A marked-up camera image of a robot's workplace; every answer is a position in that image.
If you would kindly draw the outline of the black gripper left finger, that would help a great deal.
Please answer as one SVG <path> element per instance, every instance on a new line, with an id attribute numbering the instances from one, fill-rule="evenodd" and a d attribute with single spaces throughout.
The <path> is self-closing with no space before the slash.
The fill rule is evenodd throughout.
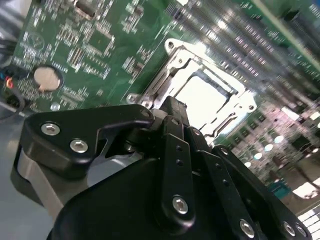
<path id="1" fill-rule="evenodd" d="M 22 194 L 56 219 L 75 196 L 141 160 L 190 158 L 182 102 L 37 113 L 25 119 L 12 169 Z"/>

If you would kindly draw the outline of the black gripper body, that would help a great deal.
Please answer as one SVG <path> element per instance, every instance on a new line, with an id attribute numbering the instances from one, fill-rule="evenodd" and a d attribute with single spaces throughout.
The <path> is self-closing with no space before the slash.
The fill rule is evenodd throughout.
<path id="1" fill-rule="evenodd" d="M 140 160 L 73 197 L 51 240 L 219 240 L 219 206 L 189 157 Z"/>

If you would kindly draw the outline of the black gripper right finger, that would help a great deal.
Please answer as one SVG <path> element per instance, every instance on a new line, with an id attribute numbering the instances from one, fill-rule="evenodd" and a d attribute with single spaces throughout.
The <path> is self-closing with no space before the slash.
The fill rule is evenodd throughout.
<path id="1" fill-rule="evenodd" d="M 192 127 L 186 105 L 179 110 L 191 158 L 203 178 L 208 201 L 217 200 L 220 240 L 310 240 L 312 234 L 228 148 L 210 148 Z"/>

